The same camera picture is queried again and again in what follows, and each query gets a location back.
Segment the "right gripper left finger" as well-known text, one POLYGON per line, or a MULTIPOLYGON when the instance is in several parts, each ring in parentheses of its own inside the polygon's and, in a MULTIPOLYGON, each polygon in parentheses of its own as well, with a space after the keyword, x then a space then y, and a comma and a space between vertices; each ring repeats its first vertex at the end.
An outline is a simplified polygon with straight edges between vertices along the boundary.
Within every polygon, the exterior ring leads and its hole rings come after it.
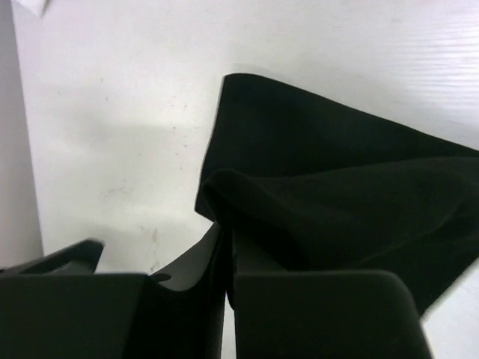
POLYGON ((1 276, 1 356, 219 358, 221 256, 214 224, 153 274, 1 276))

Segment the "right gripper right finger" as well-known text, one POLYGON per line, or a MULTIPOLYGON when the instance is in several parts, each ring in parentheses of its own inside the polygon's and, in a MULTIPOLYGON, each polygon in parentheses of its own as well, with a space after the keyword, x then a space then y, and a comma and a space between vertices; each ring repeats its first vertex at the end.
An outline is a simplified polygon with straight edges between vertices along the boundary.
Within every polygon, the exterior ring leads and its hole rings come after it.
POLYGON ((233 233, 238 358, 428 358, 412 296, 386 271, 287 271, 233 233))

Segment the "black tank top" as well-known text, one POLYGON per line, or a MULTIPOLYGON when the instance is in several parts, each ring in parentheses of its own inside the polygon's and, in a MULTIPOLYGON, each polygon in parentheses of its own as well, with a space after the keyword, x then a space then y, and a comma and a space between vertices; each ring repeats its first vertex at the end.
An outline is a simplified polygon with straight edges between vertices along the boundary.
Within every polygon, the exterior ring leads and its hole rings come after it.
POLYGON ((423 313, 478 258, 478 152, 233 73, 195 211, 291 271, 393 272, 423 313))

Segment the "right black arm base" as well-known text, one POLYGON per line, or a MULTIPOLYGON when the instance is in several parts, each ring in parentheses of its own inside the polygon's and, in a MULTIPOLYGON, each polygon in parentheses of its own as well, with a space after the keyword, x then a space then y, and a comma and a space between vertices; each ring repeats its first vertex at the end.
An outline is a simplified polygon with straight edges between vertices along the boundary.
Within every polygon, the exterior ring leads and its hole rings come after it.
POLYGON ((1 269, 1 276, 42 274, 93 274, 105 244, 98 239, 84 239, 59 251, 1 269))

